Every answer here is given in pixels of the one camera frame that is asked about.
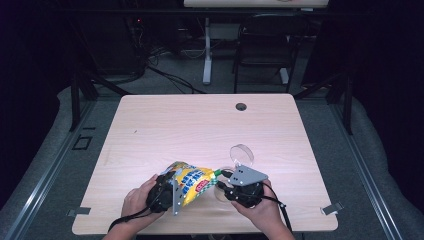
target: wrist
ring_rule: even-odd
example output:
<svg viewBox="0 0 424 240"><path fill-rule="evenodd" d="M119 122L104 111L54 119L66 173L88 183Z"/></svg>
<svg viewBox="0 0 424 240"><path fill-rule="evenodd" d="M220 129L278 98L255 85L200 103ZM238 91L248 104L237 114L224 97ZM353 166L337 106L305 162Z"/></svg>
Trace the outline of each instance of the wrist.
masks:
<svg viewBox="0 0 424 240"><path fill-rule="evenodd" d="M137 234L134 228L124 222L116 224L104 239L132 239Z"/></svg>
<svg viewBox="0 0 424 240"><path fill-rule="evenodd" d="M269 240L291 240L293 238L293 234L290 230L281 222L281 224L276 224L271 226L266 231L263 232Z"/></svg>

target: desk leg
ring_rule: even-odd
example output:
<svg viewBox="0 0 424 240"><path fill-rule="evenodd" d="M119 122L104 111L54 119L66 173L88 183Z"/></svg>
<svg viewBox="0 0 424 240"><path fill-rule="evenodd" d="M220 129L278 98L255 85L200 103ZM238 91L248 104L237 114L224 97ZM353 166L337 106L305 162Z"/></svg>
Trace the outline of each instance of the desk leg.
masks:
<svg viewBox="0 0 424 240"><path fill-rule="evenodd" d="M203 69L203 84L211 84L212 58L211 58L211 36L209 33L209 18L205 20L205 68Z"/></svg>

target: white desk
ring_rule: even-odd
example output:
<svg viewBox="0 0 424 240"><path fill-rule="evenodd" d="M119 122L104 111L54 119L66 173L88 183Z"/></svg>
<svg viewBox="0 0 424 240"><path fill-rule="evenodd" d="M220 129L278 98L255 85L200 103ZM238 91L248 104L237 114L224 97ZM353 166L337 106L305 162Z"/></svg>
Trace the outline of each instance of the white desk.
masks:
<svg viewBox="0 0 424 240"><path fill-rule="evenodd" d="M237 103L247 109L237 110ZM320 211L331 203L291 95L144 95L122 98L81 203L91 211L76 216L73 232L105 234L131 189L175 161L231 166L237 144L252 150L252 167L269 176L294 231L337 228L336 217ZM140 234L251 232L258 230L208 189Z"/></svg>

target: black curtain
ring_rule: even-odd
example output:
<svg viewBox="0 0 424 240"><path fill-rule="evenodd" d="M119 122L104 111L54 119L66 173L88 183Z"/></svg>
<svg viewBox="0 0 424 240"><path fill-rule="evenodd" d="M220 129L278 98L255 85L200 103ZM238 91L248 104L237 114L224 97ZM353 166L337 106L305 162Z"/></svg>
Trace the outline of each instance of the black curtain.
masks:
<svg viewBox="0 0 424 240"><path fill-rule="evenodd" d="M354 78L354 96L383 142L390 174L424 213L423 10L401 3L380 19L375 44Z"/></svg>
<svg viewBox="0 0 424 240"><path fill-rule="evenodd" d="M70 85L76 53L44 3L0 3L0 205L3 207L49 132L57 93Z"/></svg>

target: metal bracket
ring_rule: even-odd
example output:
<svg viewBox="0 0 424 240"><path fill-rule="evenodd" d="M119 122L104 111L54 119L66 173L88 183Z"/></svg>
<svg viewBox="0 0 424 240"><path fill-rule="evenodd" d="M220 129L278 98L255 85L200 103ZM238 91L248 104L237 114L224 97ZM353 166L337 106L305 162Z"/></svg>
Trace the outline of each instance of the metal bracket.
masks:
<svg viewBox="0 0 424 240"><path fill-rule="evenodd" d="M338 203L332 204L328 207L321 208L321 212L324 213L325 215L337 214L343 208L344 208L343 205L340 202L338 202Z"/></svg>
<svg viewBox="0 0 424 240"><path fill-rule="evenodd" d="M66 214L66 216L68 217L76 217L78 214L81 215L88 215L90 213L91 208L83 208L83 207L79 207L75 210L71 209L68 211L68 213Z"/></svg>
<svg viewBox="0 0 424 240"><path fill-rule="evenodd" d="M268 175L244 165L239 165L234 170L231 178L228 179L228 182L234 186L246 186L252 183L262 182L265 179L268 179Z"/></svg>
<svg viewBox="0 0 424 240"><path fill-rule="evenodd" d="M176 216L184 202L184 193L183 188L178 183L177 179L174 178L174 182L172 184L172 213Z"/></svg>

